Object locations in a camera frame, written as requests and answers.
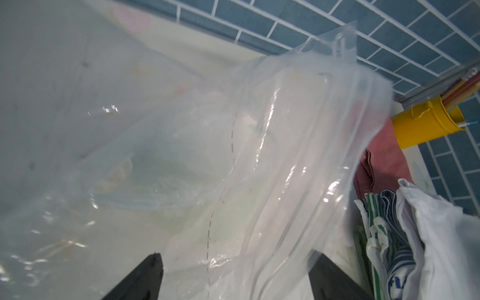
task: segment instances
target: blue tile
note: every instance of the blue tile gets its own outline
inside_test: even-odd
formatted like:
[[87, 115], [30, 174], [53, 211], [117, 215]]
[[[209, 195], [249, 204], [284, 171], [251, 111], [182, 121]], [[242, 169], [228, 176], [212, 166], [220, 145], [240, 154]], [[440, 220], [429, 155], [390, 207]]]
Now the blue tile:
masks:
[[445, 152], [450, 151], [448, 147], [447, 141], [444, 137], [439, 137], [438, 139], [432, 140], [428, 142], [430, 147], [432, 147], [433, 154], [442, 154]]
[[369, 65], [369, 64], [367, 64], [367, 63], [365, 63], [365, 62], [363, 62], [363, 61], [361, 61], [361, 60], [357, 60], [357, 64], [362, 65], [362, 66], [365, 66], [365, 67], [371, 69], [372, 71], [376, 69], [376, 67], [374, 67], [374, 66], [372, 66], [372, 65]]
[[465, 131], [455, 132], [449, 135], [448, 138], [464, 171], [480, 168], [480, 158]]
[[395, 84], [393, 86], [393, 89], [402, 93], [406, 93], [414, 87], [416, 87], [416, 85], [411, 84], [410, 82], [406, 82], [405, 80], [402, 80], [399, 83]]
[[288, 51], [285, 48], [279, 47], [277, 45], [274, 45], [272, 43], [269, 43], [257, 37], [251, 36], [245, 32], [242, 32], [240, 34], [238, 44], [246, 46], [248, 48], [252, 48], [253, 50], [261, 51], [264, 54], [278, 55]]
[[479, 213], [472, 199], [454, 200], [454, 204], [463, 207], [464, 214], [477, 215]]
[[480, 125], [478, 124], [470, 125], [468, 129], [470, 130], [470, 133], [472, 134], [475, 142], [480, 143]]
[[279, 17], [313, 35], [321, 35], [338, 25], [296, 2], [288, 2]]
[[446, 70], [448, 70], [449, 68], [453, 67], [454, 64], [449, 61], [448, 59], [446, 59], [445, 57], [440, 57], [439, 59], [437, 59], [436, 61], [432, 62], [431, 64], [429, 64], [427, 66], [427, 68], [429, 68], [430, 70], [434, 71], [435, 73], [442, 73]]
[[462, 111], [466, 122], [480, 121], [480, 103], [475, 96], [470, 100], [460, 103], [458, 107]]
[[307, 40], [308, 36], [288, 27], [285, 27], [282, 24], [277, 24], [272, 34], [270, 35], [270, 38], [284, 45], [296, 47], [304, 43]]
[[410, 30], [432, 44], [449, 35], [453, 30], [431, 12], [416, 21]]
[[434, 75], [412, 65], [411, 63], [398, 70], [397, 73], [407, 77], [410, 80], [413, 80], [418, 84], [426, 84], [427, 82], [436, 78]]
[[390, 22], [378, 28], [372, 35], [374, 39], [396, 51], [401, 51], [410, 45], [415, 39]]
[[324, 12], [329, 12], [338, 0], [307, 0]]
[[179, 2], [188, 4], [199, 10], [202, 10], [207, 13], [211, 13], [213, 9], [214, 0], [178, 0]]
[[447, 40], [440, 43], [437, 48], [461, 63], [467, 62], [480, 55], [480, 52], [458, 34], [452, 35]]
[[452, 197], [469, 196], [467, 187], [463, 182], [462, 176], [460, 175], [460, 171], [456, 166], [453, 156], [451, 154], [447, 154], [444, 156], [439, 156], [436, 159]]
[[336, 23], [292, 0], [256, 0], [253, 5], [316, 36], [338, 28]]
[[255, 0], [253, 5], [262, 11], [279, 17], [286, 5], [291, 3], [291, 1], [292, 0]]
[[388, 72], [385, 72], [384, 70], [376, 70], [375, 72], [379, 73], [381, 76], [385, 77], [386, 79], [390, 80], [392, 84], [398, 82], [400, 80], [400, 77], [396, 77]]
[[332, 16], [340, 19], [345, 23], [357, 20], [357, 29], [365, 34], [369, 34], [373, 29], [377, 28], [383, 18], [372, 12], [365, 6], [355, 0], [343, 0], [332, 13]]
[[425, 11], [416, 0], [378, 0], [375, 6], [405, 26]]
[[445, 199], [448, 200], [448, 195], [447, 191], [445, 189], [444, 183], [442, 182], [441, 179], [433, 179], [432, 180], [433, 186], [435, 187], [435, 191], [437, 192], [437, 195], [440, 195], [444, 197]]
[[187, 10], [180, 11], [180, 23], [199, 27], [203, 30], [213, 33], [214, 35], [224, 37], [229, 40], [235, 40], [235, 37], [238, 33], [237, 29], [204, 18]]
[[378, 48], [376, 44], [364, 39], [361, 36], [357, 36], [357, 55], [363, 58], [369, 57]]
[[450, 20], [467, 36], [472, 36], [480, 31], [480, 6], [472, 2]]
[[121, 0], [121, 2], [160, 16], [177, 17], [177, 6], [168, 2], [158, 0]]
[[402, 52], [403, 55], [418, 62], [421, 65], [431, 62], [438, 57], [438, 53], [428, 48], [421, 42], [416, 42], [410, 46], [407, 50]]
[[477, 199], [480, 199], [480, 172], [467, 174], [467, 180]]
[[428, 173], [430, 174], [430, 177], [437, 177], [438, 170], [437, 167], [435, 166], [435, 163], [433, 162], [433, 158], [430, 155], [430, 151], [428, 150], [428, 146], [426, 143], [420, 144], [419, 149], [421, 152], [421, 156], [423, 157], [423, 160], [425, 161], [425, 165], [427, 166]]
[[390, 71], [395, 71], [406, 63], [403, 58], [400, 58], [385, 49], [375, 53], [375, 55], [373, 55], [369, 60]]
[[273, 20], [228, 0], [218, 1], [215, 16], [263, 36], [270, 32], [274, 23]]
[[445, 16], [448, 16], [468, 0], [429, 0], [429, 2]]

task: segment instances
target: striped cloth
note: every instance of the striped cloth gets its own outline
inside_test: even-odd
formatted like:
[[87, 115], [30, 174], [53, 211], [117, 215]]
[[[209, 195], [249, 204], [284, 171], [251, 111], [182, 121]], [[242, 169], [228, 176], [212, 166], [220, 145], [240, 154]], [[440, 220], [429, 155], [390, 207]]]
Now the striped cloth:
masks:
[[408, 243], [407, 235], [402, 230], [396, 214], [396, 193], [383, 190], [378, 195], [382, 207], [382, 217], [391, 229], [391, 255], [388, 267], [387, 295], [390, 300], [402, 300], [403, 288], [408, 275], [415, 269], [413, 252]]
[[376, 300], [401, 300], [409, 273], [415, 268], [406, 234], [396, 218], [396, 194], [383, 190], [365, 194], [365, 205], [356, 200], [368, 237], [366, 253], [371, 262]]

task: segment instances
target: white fabric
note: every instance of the white fabric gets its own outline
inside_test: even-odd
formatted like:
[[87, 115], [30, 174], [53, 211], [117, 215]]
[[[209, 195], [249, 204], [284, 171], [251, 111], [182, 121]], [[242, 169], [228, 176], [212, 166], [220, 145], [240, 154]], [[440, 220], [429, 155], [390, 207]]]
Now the white fabric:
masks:
[[462, 213], [442, 197], [435, 198], [405, 179], [399, 193], [415, 209], [425, 244], [419, 300], [480, 298], [480, 220]]
[[396, 216], [405, 232], [415, 261], [415, 268], [410, 272], [403, 289], [402, 300], [417, 300], [419, 295], [420, 276], [424, 264], [424, 252], [417, 231], [417, 224], [412, 213], [412, 207], [406, 201], [402, 192], [396, 193]]

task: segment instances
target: red fabric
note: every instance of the red fabric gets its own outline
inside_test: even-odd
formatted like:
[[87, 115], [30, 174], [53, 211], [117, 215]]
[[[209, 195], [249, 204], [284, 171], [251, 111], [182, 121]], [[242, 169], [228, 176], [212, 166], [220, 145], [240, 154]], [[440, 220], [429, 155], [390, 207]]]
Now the red fabric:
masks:
[[359, 199], [366, 192], [380, 193], [384, 189], [396, 191], [398, 179], [412, 181], [407, 159], [398, 145], [392, 121], [388, 119], [363, 153], [353, 185]]

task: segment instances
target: white grout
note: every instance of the white grout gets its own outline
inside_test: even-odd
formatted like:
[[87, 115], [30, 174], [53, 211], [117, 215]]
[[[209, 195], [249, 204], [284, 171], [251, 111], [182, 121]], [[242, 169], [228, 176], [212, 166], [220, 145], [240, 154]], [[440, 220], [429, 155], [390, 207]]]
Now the white grout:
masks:
[[240, 38], [240, 35], [241, 35], [241, 32], [242, 32], [242, 30], [239, 30], [239, 31], [237, 32], [237, 36], [235, 37], [235, 41], [233, 42], [234, 44], [237, 44], [237, 43], [238, 43], [239, 38]]
[[417, 0], [423, 6], [425, 6], [431, 13], [433, 13], [437, 18], [442, 20], [448, 27], [452, 28], [458, 35], [464, 38], [469, 44], [471, 44], [475, 49], [480, 51], [480, 46], [477, 45], [470, 37], [468, 37], [463, 31], [461, 31], [457, 26], [455, 26], [450, 20], [448, 20], [441, 12], [439, 12], [433, 5], [428, 3], [426, 0]]
[[180, 10], [181, 10], [181, 7], [177, 5], [177, 15], [176, 15], [177, 24], [180, 23]]
[[460, 11], [462, 11], [464, 8], [466, 8], [467, 6], [470, 5], [470, 3], [472, 3], [472, 1], [468, 1], [467, 3], [465, 3], [464, 5], [460, 6], [456, 11], [454, 11], [453, 13], [449, 14], [447, 19], [450, 19], [451, 17], [453, 17], [454, 15], [456, 15], [457, 13], [459, 13]]
[[[445, 140], [447, 141], [448, 147], [450, 150], [453, 149], [452, 143], [450, 142], [450, 139], [448, 138], [448, 135], [445, 136]], [[475, 208], [477, 209], [477, 212], [480, 212], [480, 205], [476, 201], [475, 194], [473, 193], [472, 187], [470, 186], [470, 182], [468, 181], [467, 177], [465, 176], [465, 172], [463, 171], [462, 166], [460, 165], [460, 161], [458, 160], [458, 157], [456, 156], [455, 151], [452, 151], [453, 159], [456, 163], [456, 166], [458, 167], [458, 170], [460, 170], [460, 175], [462, 176], [463, 181], [465, 182], [465, 186], [467, 187], [467, 191], [470, 194], [471, 198], [474, 199], [473, 204], [475, 205]]]
[[392, 90], [393, 90], [395, 93], [400, 94], [400, 95], [402, 95], [402, 96], [405, 95], [405, 93], [402, 93], [402, 92], [397, 91], [397, 90], [395, 90], [395, 89], [392, 89]]
[[435, 154], [435, 157], [444, 156], [444, 155], [447, 155], [447, 154], [452, 154], [452, 151], [447, 151], [447, 152], [443, 152], [443, 153], [440, 153], [440, 154]]
[[383, 49], [383, 48], [381, 48], [381, 47], [380, 47], [380, 48], [378, 48], [377, 50], [375, 50], [375, 52], [374, 52], [374, 53], [372, 53], [372, 54], [370, 54], [370, 55], [369, 55], [369, 56], [366, 58], [366, 60], [369, 60], [369, 59], [371, 59], [371, 58], [372, 58], [372, 56], [374, 56], [375, 54], [377, 54], [377, 53], [378, 53], [380, 50], [382, 50], [382, 49]]
[[[294, 1], [295, 1], [296, 3], [298, 3], [298, 4], [301, 4], [301, 5], [305, 6], [306, 8], [309, 8], [310, 10], [316, 12], [317, 14], [319, 14], [319, 15], [327, 18], [327, 19], [329, 19], [330, 21], [337, 23], [338, 25], [345, 25], [345, 23], [344, 23], [343, 21], [335, 18], [334, 16], [331, 16], [331, 15], [327, 14], [326, 12], [322, 11], [322, 10], [319, 9], [318, 7], [316, 7], [316, 6], [308, 3], [308, 2], [305, 1], [305, 0], [294, 0]], [[401, 54], [401, 53], [398, 53], [397, 51], [393, 50], [393, 49], [390, 48], [390, 47], [387, 47], [386, 45], [380, 43], [379, 41], [377, 41], [377, 40], [374, 39], [374, 38], [371, 38], [370, 36], [364, 34], [363, 32], [357, 30], [357, 35], [360, 36], [360, 37], [363, 37], [364, 39], [368, 40], [369, 42], [372, 42], [372, 43], [376, 44], [376, 45], [379, 46], [379, 47], [383, 47], [383, 48], [384, 48], [385, 50], [387, 50], [388, 52], [391, 52], [391, 53], [397, 55], [398, 57], [400, 57], [400, 58], [408, 61], [408, 62], [411, 63], [412, 65], [417, 66], [417, 67], [419, 67], [420, 69], [422, 69], [422, 70], [424, 70], [424, 71], [426, 71], [426, 72], [428, 72], [428, 73], [430, 73], [430, 74], [432, 74], [432, 75], [438, 76], [438, 74], [435, 73], [434, 71], [425, 68], [424, 66], [420, 65], [420, 64], [417, 63], [416, 61], [413, 61], [413, 60], [409, 59], [408, 57], [406, 57], [405, 55], [403, 55], [403, 54]]]
[[370, 33], [368, 34], [368, 36], [372, 36], [372, 34], [374, 34], [374, 33], [378, 30], [378, 28], [382, 27], [386, 22], [387, 22], [387, 20], [383, 20], [377, 27], [375, 27], [375, 28], [372, 30], [372, 32], [370, 32]]
[[439, 60], [440, 58], [442, 58], [442, 56], [439, 56], [439, 57], [437, 57], [437, 58], [435, 58], [435, 59], [427, 62], [427, 64], [425, 64], [425, 67], [431, 65], [432, 63], [436, 62], [436, 61]]
[[365, 63], [367, 63], [367, 64], [369, 64], [369, 65], [371, 65], [371, 66], [373, 66], [373, 67], [375, 67], [375, 68], [377, 68], [377, 69], [380, 69], [380, 70], [385, 71], [385, 72], [387, 72], [387, 73], [389, 73], [389, 74], [392, 74], [392, 75], [394, 75], [394, 76], [396, 76], [396, 77], [398, 77], [398, 78], [400, 78], [400, 79], [403, 79], [403, 80], [405, 80], [406, 82], [410, 82], [411, 84], [414, 84], [414, 85], [416, 85], [416, 86], [419, 86], [419, 85], [420, 85], [420, 84], [416, 83], [415, 81], [413, 81], [413, 80], [411, 80], [411, 79], [408, 79], [408, 78], [406, 78], [406, 77], [403, 77], [403, 76], [400, 75], [400, 74], [393, 73], [392, 71], [390, 71], [390, 70], [388, 70], [388, 69], [385, 69], [384, 67], [381, 67], [381, 66], [377, 65], [376, 63], [373, 63], [373, 62], [371, 62], [371, 61], [369, 61], [369, 60], [366, 60], [366, 59], [363, 58], [363, 57], [357, 56], [357, 59], [358, 59], [358, 60], [361, 60], [361, 61], [363, 61], [363, 62], [365, 62]]
[[335, 9], [340, 5], [340, 3], [342, 2], [343, 0], [338, 0], [335, 5], [332, 7], [332, 9], [328, 12], [328, 14], [332, 14]]
[[[424, 45], [426, 45], [428, 48], [432, 49], [433, 51], [437, 52], [438, 54], [440, 55], [443, 55], [445, 56], [446, 59], [448, 59], [449, 61], [451, 61], [452, 63], [456, 64], [456, 65], [459, 65], [460, 63], [458, 61], [456, 61], [454, 58], [452, 58], [450, 55], [444, 53], [443, 51], [441, 51], [440, 49], [438, 49], [437, 47], [435, 47], [434, 45], [432, 45], [430, 42], [427, 42], [423, 37], [417, 35], [416, 33], [414, 33], [413, 31], [411, 31], [410, 29], [406, 28], [405, 26], [403, 26], [402, 24], [400, 24], [398, 21], [396, 21], [395, 19], [393, 19], [392, 17], [390, 17], [388, 14], [386, 14], [385, 12], [379, 10], [378, 8], [376, 8], [375, 6], [371, 5], [370, 3], [368, 3], [367, 1], [365, 0], [357, 0], [358, 3], [362, 4], [363, 6], [365, 6], [366, 8], [370, 9], [372, 12], [376, 13], [377, 15], [385, 18], [386, 20], [388, 20], [390, 23], [392, 23], [393, 25], [395, 25], [398, 29], [404, 31], [405, 33], [409, 34], [410, 36], [414, 37], [415, 39], [419, 40], [420, 42], [422, 42]], [[432, 73], [434, 74], [433, 71], [429, 70], [429, 69], [426, 69], [428, 70], [427, 72], [429, 73]]]
[[425, 10], [424, 12], [422, 12], [421, 15], [419, 15], [418, 17], [416, 17], [412, 22], [410, 22], [410, 24], [407, 25], [407, 28], [410, 28], [410, 26], [412, 26], [413, 24], [415, 24], [418, 20], [420, 20], [421, 18], [423, 18], [424, 15], [428, 14], [428, 10]]
[[277, 21], [275, 21], [275, 23], [273, 23], [272, 28], [270, 28], [270, 31], [267, 34], [267, 38], [270, 38], [270, 36], [272, 35], [272, 32], [275, 30], [275, 27], [276, 27], [277, 24], [278, 24]]
[[217, 7], [217, 6], [218, 6], [218, 0], [215, 0], [215, 1], [213, 2], [212, 16], [215, 15], [215, 13], [216, 13], [216, 7]]
[[451, 66], [450, 68], [448, 68], [448, 69], [446, 69], [445, 71], [441, 72], [440, 75], [443, 75], [443, 74], [447, 73], [448, 71], [453, 70], [453, 69], [455, 69], [455, 68], [456, 68], [455, 65], [454, 65], [454, 66]]
[[408, 64], [409, 64], [409, 62], [404, 63], [400, 68], [396, 69], [396, 70], [394, 71], [394, 73], [396, 73], [398, 70], [400, 70], [401, 68], [405, 67], [405, 66], [408, 65]]
[[449, 37], [451, 37], [452, 35], [455, 34], [455, 31], [447, 34], [444, 38], [442, 38], [441, 40], [439, 40], [438, 42], [435, 43], [435, 47], [438, 46], [439, 44], [443, 43], [444, 41], [446, 41]]
[[480, 169], [469, 170], [469, 171], [465, 171], [464, 173], [465, 174], [471, 174], [471, 173], [478, 173], [478, 172], [480, 172]]
[[438, 166], [438, 162], [435, 159], [435, 155], [433, 155], [432, 147], [430, 146], [429, 142], [427, 142], [426, 144], [427, 144], [427, 147], [428, 147], [428, 151], [430, 152], [430, 156], [432, 157], [433, 164], [435, 165], [435, 168], [437, 168], [437, 172], [440, 175], [440, 179], [442, 180], [442, 183], [445, 187], [445, 191], [447, 192], [448, 199], [452, 199], [452, 194], [450, 193], [450, 189], [448, 189], [447, 183], [445, 182], [445, 178], [442, 174], [442, 170], [440, 170], [440, 167]]
[[470, 142], [473, 145], [473, 149], [475, 149], [475, 153], [477, 153], [477, 157], [480, 159], [480, 150], [478, 149], [478, 147], [475, 147], [476, 142], [475, 142], [475, 139], [473, 138], [473, 135], [470, 132], [470, 128], [468, 128], [468, 126], [465, 128], [465, 132], [467, 133], [468, 138], [470, 139]]
[[295, 25], [292, 25], [292, 24], [288, 23], [287, 21], [284, 21], [284, 20], [282, 20], [282, 19], [280, 19], [280, 18], [278, 18], [278, 17], [276, 17], [276, 16], [274, 16], [274, 15], [272, 15], [272, 14], [270, 14], [270, 13], [267, 13], [267, 12], [265, 12], [265, 11], [262, 11], [261, 9], [256, 8], [255, 6], [251, 6], [251, 5], [245, 3], [245, 2], [243, 2], [243, 1], [241, 1], [241, 0], [230, 0], [230, 1], [233, 2], [233, 3], [235, 3], [235, 4], [238, 4], [238, 5], [241, 6], [241, 7], [246, 8], [246, 9], [248, 9], [248, 10], [251, 10], [252, 12], [255, 12], [255, 13], [257, 13], [257, 14], [265, 17], [265, 18], [269, 18], [269, 19], [271, 19], [271, 20], [273, 20], [273, 21], [277, 21], [278, 23], [282, 24], [283, 26], [288, 27], [288, 28], [290, 28], [290, 29], [293, 29], [293, 30], [295, 30], [295, 31], [298, 31], [298, 32], [300, 32], [300, 33], [302, 33], [302, 34], [304, 34], [304, 35], [306, 35], [306, 36], [316, 37], [315, 35], [311, 34], [310, 32], [307, 32], [307, 31], [305, 31], [305, 30], [303, 30], [303, 29], [301, 29], [301, 28], [298, 28], [298, 27], [296, 27]]
[[462, 196], [462, 197], [453, 197], [452, 200], [465, 200], [465, 199], [471, 199], [470, 196]]
[[418, 42], [417, 40], [414, 40], [413, 42], [411, 42], [408, 46], [406, 46], [405, 48], [401, 49], [399, 53], [403, 53], [405, 50], [407, 50], [408, 48], [410, 48], [411, 46], [413, 46], [413, 44], [415, 44], [416, 42]]
[[290, 47], [290, 46], [287, 46], [287, 45], [284, 45], [284, 44], [282, 44], [282, 43], [280, 43], [280, 42], [277, 42], [277, 41], [275, 41], [275, 40], [266, 38], [266, 37], [263, 36], [263, 35], [260, 35], [260, 34], [258, 34], [258, 33], [253, 32], [253, 31], [250, 31], [250, 30], [248, 30], [248, 29], [242, 28], [242, 27], [240, 27], [240, 26], [238, 26], [238, 25], [235, 25], [235, 24], [233, 24], [233, 23], [230, 23], [230, 22], [228, 22], [228, 21], [225, 21], [225, 20], [223, 20], [223, 19], [220, 19], [220, 18], [218, 18], [218, 17], [216, 17], [216, 16], [212, 16], [212, 15], [209, 14], [209, 13], [206, 13], [206, 12], [204, 12], [204, 11], [201, 11], [201, 10], [199, 10], [199, 9], [197, 9], [197, 8], [194, 8], [194, 7], [192, 7], [192, 6], [189, 6], [189, 5], [187, 5], [187, 4], [179, 3], [179, 2], [177, 2], [176, 0], [164, 0], [164, 1], [165, 1], [165, 2], [168, 2], [168, 3], [176, 4], [176, 5], [178, 5], [178, 7], [181, 7], [182, 9], [188, 10], [188, 11], [190, 11], [190, 12], [194, 12], [194, 13], [202, 16], [202, 17], [205, 17], [205, 18], [207, 18], [207, 19], [216, 21], [216, 22], [218, 22], [218, 23], [220, 23], [220, 24], [223, 24], [223, 25], [232, 27], [232, 28], [237, 29], [237, 30], [241, 30], [242, 32], [245, 32], [245, 33], [247, 33], [247, 34], [249, 34], [249, 35], [251, 35], [251, 36], [254, 36], [254, 37], [259, 38], [259, 39], [261, 39], [261, 40], [264, 40], [264, 41], [267, 41], [267, 42], [269, 42], [269, 43], [272, 43], [272, 44], [274, 44], [274, 45], [276, 45], [276, 46], [285, 48], [285, 49], [287, 49], [287, 50], [292, 50], [292, 49], [293, 49], [293, 48]]

